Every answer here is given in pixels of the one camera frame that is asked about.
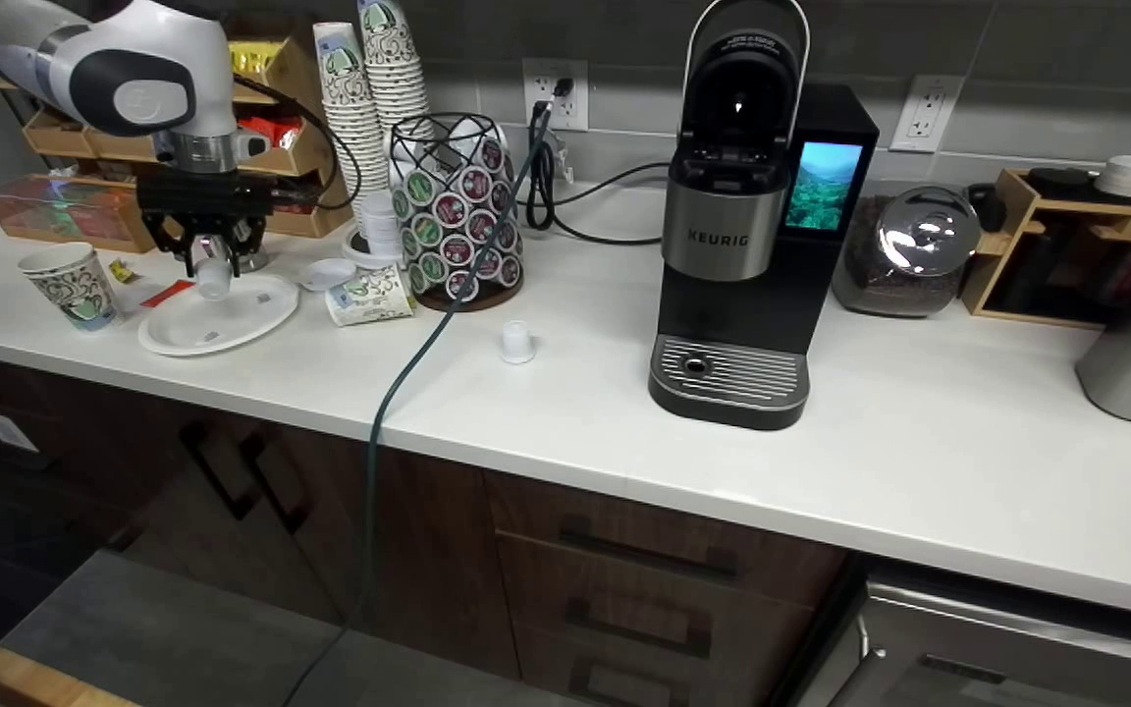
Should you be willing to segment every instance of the white countertop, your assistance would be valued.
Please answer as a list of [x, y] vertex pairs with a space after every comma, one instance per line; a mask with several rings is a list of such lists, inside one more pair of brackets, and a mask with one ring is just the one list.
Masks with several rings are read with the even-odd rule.
[[[653, 232], [660, 192], [575, 214]], [[139, 319], [81, 334], [17, 273], [39, 244], [0, 235], [0, 360], [213, 406], [361, 439], [439, 313], [334, 328], [317, 298], [270, 338], [199, 360], [139, 346]], [[300, 274], [338, 241], [270, 241]], [[165, 257], [128, 257], [158, 284]], [[831, 298], [809, 354], [813, 397], [787, 431], [678, 421], [653, 406], [657, 248], [531, 235], [528, 286], [465, 313], [391, 406], [385, 443], [619, 497], [880, 557], [942, 565], [1131, 610], [1131, 423], [1092, 408], [1073, 360], [1092, 329], [843, 313]], [[496, 338], [528, 319], [531, 367]]]

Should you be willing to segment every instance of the drawer handle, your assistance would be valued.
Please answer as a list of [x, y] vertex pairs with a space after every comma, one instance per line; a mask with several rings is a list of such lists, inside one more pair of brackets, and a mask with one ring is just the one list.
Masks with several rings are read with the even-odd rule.
[[692, 561], [692, 557], [657, 553], [645, 548], [626, 548], [626, 544], [592, 536], [582, 520], [567, 520], [556, 538], [563, 548], [610, 553], [610, 557], [653, 565], [653, 570], [673, 570], [673, 574], [689, 574], [702, 582], [738, 582], [738, 570], [729, 561]]
[[270, 452], [270, 436], [255, 431], [240, 443], [240, 456], [249, 464], [249, 470], [255, 477], [255, 485], [263, 489], [266, 497], [266, 507], [280, 515], [280, 521], [287, 528], [287, 536], [300, 536], [300, 528], [306, 521], [310, 515], [310, 501], [304, 497], [300, 507], [287, 507], [281, 497], [274, 490], [270, 477], [263, 470], [266, 464], [266, 452]]
[[668, 654], [683, 654], [683, 655], [695, 655], [695, 662], [712, 655], [712, 628], [702, 628], [698, 618], [689, 618], [689, 638], [673, 641], [673, 638], [639, 634], [639, 628], [628, 628], [628, 624], [611, 624], [611, 620], [592, 614], [592, 603], [575, 596], [567, 607], [567, 624], [585, 628], [585, 634], [626, 638], [626, 641], [668, 650]]
[[575, 662], [571, 694], [611, 703], [611, 707], [635, 707], [653, 698], [660, 698], [665, 707], [689, 707], [689, 694], [678, 685], [648, 677], [648, 671], [634, 671], [610, 662], [592, 662], [592, 655]]
[[233, 497], [221, 477], [213, 470], [207, 456], [204, 456], [207, 431], [199, 423], [187, 423], [182, 431], [182, 448], [187, 452], [187, 459], [199, 466], [199, 477], [207, 481], [207, 489], [221, 497], [221, 502], [226, 507], [233, 520], [249, 520], [255, 507], [255, 489], [249, 489], [242, 497]]

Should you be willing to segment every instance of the coffee maker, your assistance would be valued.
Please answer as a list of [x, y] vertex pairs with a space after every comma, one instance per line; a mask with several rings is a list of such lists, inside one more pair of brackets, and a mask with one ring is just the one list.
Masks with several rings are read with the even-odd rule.
[[804, 349], [880, 133], [848, 85], [804, 85], [804, 12], [778, 12], [796, 38], [734, 29], [689, 54], [648, 374], [668, 414], [742, 429], [804, 408]]

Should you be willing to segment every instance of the wall outlet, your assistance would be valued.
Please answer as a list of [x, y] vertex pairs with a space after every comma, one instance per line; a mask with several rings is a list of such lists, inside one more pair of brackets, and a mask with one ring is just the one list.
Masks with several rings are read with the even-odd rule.
[[[556, 79], [575, 79], [571, 97], [555, 97]], [[531, 123], [534, 104], [550, 104], [555, 129], [588, 129], [588, 112], [592, 112], [588, 65], [521, 58], [521, 97], [528, 97], [528, 123]]]
[[936, 152], [954, 118], [961, 74], [915, 74], [903, 118], [893, 133], [893, 152]]

